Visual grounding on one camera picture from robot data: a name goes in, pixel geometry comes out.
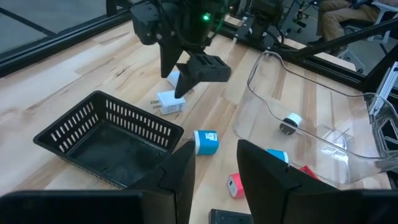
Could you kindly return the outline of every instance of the pink object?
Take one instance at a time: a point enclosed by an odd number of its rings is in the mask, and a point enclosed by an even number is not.
[[[239,175],[239,173],[231,174],[228,177],[226,186],[233,198],[244,197],[243,185],[242,185],[241,176]]]

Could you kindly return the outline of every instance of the wood grain surface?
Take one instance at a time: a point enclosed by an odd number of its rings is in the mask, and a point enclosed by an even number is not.
[[[287,44],[300,47],[292,40],[287,40]],[[179,146],[192,137],[193,130],[217,130],[221,141],[218,152],[214,156],[197,156],[190,223],[206,223],[211,208],[249,213],[247,201],[233,200],[225,184],[227,177],[238,171],[236,143],[239,138],[233,131],[233,123],[249,72],[260,52],[222,36],[215,38],[206,52],[220,56],[232,68],[230,81],[200,83],[193,93],[185,96],[184,112],[166,116],[150,104],[156,99],[156,93],[172,90],[168,81],[160,77],[159,46],[142,45],[133,33],[131,22],[0,79],[0,194],[24,189],[114,189],[32,142],[36,134],[84,97],[101,90],[181,125],[185,133]],[[351,63],[330,55],[319,57],[354,69]],[[184,53],[180,61],[187,58]],[[276,80],[281,78],[280,65],[268,63],[280,71],[269,75]],[[295,65],[288,64],[288,67],[340,91],[356,93]],[[284,90],[276,90],[276,94],[284,97],[286,90],[303,88],[288,78],[284,86]],[[320,119],[319,112],[311,107],[319,107],[325,103],[323,97],[326,100],[330,97],[319,94],[315,99],[311,89],[305,94],[309,97],[306,117]],[[290,106],[300,104],[289,101],[289,97],[286,99],[285,103]],[[389,183],[385,174],[379,174],[352,187],[379,189],[388,188]]]

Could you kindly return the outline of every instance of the floor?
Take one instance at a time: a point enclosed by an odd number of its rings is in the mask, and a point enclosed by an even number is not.
[[[285,5],[289,6],[292,1],[294,0],[285,0]],[[106,13],[105,0],[0,0],[0,6],[54,33]],[[300,27],[292,24],[292,32],[289,34],[289,38],[303,44],[318,38],[315,35],[317,10],[309,7],[305,13],[310,15],[309,18],[302,20],[307,27],[301,33],[297,33],[296,30]],[[0,26],[12,27],[8,32],[0,35],[0,53],[45,37],[43,33],[2,14],[0,14]],[[390,39],[386,44],[386,49],[390,50],[397,43],[397,40]],[[380,46],[374,42],[361,40],[350,44],[349,48],[366,65],[364,75],[368,74],[384,56]]]

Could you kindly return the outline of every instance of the clear plastic bin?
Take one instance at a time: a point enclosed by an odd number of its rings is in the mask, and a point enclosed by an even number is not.
[[[339,83],[295,65],[288,69],[274,52],[264,52],[251,70],[234,124],[236,134],[264,149],[285,151],[289,164],[305,165],[332,185],[351,184],[398,167],[397,151],[388,151],[380,128],[398,116],[392,105],[367,93],[348,95],[328,86]],[[302,118],[298,127],[284,119]],[[292,128],[288,135],[280,127]]]

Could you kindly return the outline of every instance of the chair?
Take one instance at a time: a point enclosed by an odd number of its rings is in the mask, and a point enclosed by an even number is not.
[[[344,28],[345,32],[347,30],[352,30],[353,32],[359,31],[361,29],[367,28],[369,26],[377,25],[380,22],[386,21],[388,19],[395,19],[398,17],[398,7],[394,6],[389,6],[387,4],[382,4],[379,2],[372,2],[372,5],[378,7],[380,9],[379,16],[377,17],[377,20],[375,22],[367,22],[367,21],[359,21],[356,19],[350,19],[348,21],[340,22],[340,26]],[[367,41],[375,41],[378,40],[380,41],[380,47],[383,49],[384,53],[386,54],[387,50],[384,47],[384,44],[387,43],[388,39],[390,37],[390,31],[387,31],[384,33],[384,35],[375,35],[372,37],[369,37]],[[358,68],[357,72],[363,73],[365,69],[365,64],[360,61],[357,56],[350,50],[347,49],[343,51],[342,53],[339,54],[338,58],[341,58],[343,60],[347,60],[350,62],[353,62],[356,67]]]

